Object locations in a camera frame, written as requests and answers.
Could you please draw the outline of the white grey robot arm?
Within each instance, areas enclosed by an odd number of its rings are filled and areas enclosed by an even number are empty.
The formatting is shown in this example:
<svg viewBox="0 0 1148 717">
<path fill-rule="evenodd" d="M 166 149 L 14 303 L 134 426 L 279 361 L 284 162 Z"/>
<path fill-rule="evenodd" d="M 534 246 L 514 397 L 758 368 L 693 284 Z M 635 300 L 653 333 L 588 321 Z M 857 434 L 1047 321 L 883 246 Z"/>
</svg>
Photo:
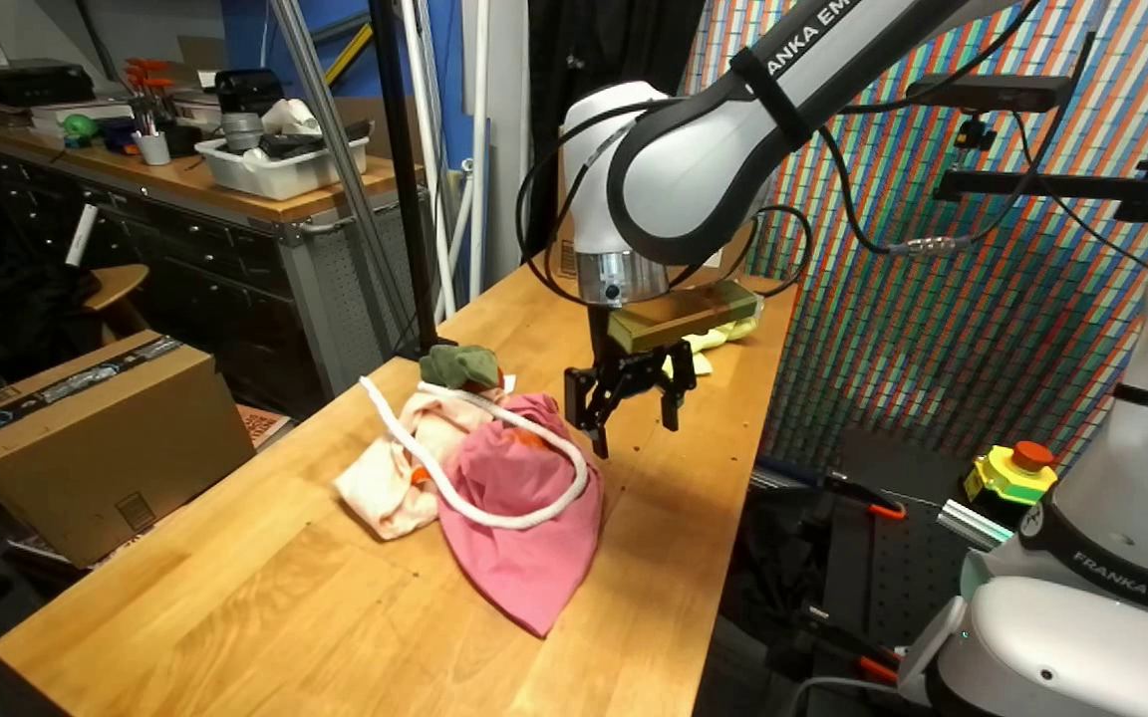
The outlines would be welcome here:
<svg viewBox="0 0 1148 717">
<path fill-rule="evenodd" d="M 625 352 L 608 337 L 608 316 L 656 300 L 667 265 L 702 265 L 722 251 L 768 171 L 906 52 L 999 5 L 798 0 L 693 95 L 621 81 L 568 102 L 563 171 L 594 361 L 567 370 L 567 421 L 586 429 L 594 450 L 607 450 L 621 397 L 663 390 L 663 421 L 676 426 L 693 390 L 683 337 Z"/>
</svg>

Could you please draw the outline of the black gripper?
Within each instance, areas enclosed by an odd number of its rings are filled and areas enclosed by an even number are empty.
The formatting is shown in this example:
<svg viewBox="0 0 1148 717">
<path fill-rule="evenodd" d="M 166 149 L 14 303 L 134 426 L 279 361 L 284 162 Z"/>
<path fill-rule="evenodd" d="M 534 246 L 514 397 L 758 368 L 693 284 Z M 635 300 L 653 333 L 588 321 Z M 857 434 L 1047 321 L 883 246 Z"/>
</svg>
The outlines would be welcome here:
<svg viewBox="0 0 1148 717">
<path fill-rule="evenodd" d="M 594 361 L 568 368 L 563 374 L 563 401 L 568 421 L 586 421 L 594 454 L 608 454 L 607 418 L 617 409 L 621 397 L 635 397 L 643 390 L 663 390 L 663 426 L 676 429 L 676 409 L 698 386 L 693 352 L 685 345 L 685 337 L 629 354 L 608 337 L 607 307 L 588 307 L 586 320 Z"/>
</svg>

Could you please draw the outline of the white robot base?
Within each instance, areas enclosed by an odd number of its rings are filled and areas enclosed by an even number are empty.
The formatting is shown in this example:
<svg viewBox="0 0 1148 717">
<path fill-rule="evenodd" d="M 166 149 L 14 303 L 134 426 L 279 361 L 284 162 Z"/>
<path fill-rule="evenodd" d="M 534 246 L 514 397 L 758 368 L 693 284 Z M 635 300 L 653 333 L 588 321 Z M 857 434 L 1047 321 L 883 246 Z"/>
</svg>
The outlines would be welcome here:
<svg viewBox="0 0 1148 717">
<path fill-rule="evenodd" d="M 910 645 L 906 702 L 938 717 L 1148 717 L 1148 296 L 1104 421 L 968 573 Z"/>
</svg>

